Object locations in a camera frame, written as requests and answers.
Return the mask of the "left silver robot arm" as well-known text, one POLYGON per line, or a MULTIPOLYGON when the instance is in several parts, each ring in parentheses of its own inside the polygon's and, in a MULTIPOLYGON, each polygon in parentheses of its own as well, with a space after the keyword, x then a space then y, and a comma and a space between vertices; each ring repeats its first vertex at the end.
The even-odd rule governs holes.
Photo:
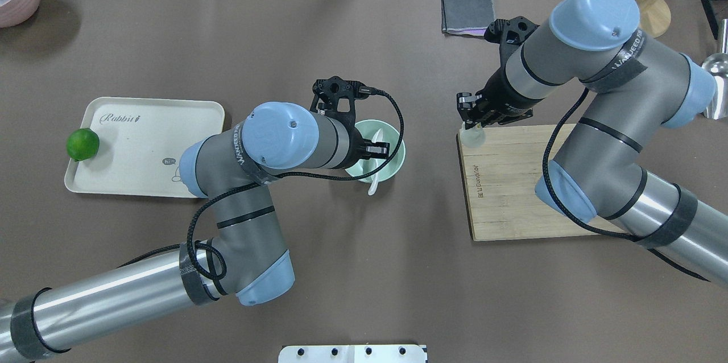
POLYGON ((267 102, 226 132, 184 151, 180 176, 215 216, 217 237, 185 241, 62 288, 2 307, 2 361, 46 360, 71 347, 234 294, 244 306, 281 296, 295 277, 276 218, 271 183, 295 168, 346 168, 379 156, 346 118, 267 102))

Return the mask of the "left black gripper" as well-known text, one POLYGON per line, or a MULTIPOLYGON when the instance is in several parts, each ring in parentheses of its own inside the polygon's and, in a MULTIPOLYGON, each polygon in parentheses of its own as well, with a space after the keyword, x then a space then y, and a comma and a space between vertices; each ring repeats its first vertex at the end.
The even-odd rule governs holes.
POLYGON ((349 137, 348 153, 340 163, 340 169, 350 168, 362 159, 364 153, 365 160, 386 160, 390 156, 390 143, 388 142, 365 142, 361 136, 361 132, 355 127, 353 120, 341 120, 349 137))

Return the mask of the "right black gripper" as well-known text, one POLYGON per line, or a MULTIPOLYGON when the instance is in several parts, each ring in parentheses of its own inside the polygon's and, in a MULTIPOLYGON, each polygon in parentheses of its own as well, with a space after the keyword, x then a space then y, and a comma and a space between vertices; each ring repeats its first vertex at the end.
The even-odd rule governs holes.
POLYGON ((506 125, 533 116, 535 100, 521 96, 509 83, 503 68, 499 68, 484 88, 475 94, 457 93, 457 111, 465 130, 499 124, 506 125))

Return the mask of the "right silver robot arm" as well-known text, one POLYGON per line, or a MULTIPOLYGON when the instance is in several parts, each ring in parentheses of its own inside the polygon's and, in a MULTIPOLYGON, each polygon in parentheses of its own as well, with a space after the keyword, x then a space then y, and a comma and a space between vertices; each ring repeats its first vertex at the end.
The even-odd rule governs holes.
POLYGON ((459 93, 464 128, 530 118, 567 81, 595 94, 554 158, 541 159, 541 201, 585 230, 635 243, 690 277, 726 286, 727 218, 688 189, 635 163, 661 128, 689 124, 717 83, 689 56, 639 27, 635 0, 563 0, 548 20, 495 20, 485 39, 499 44, 500 67, 484 88, 459 93))

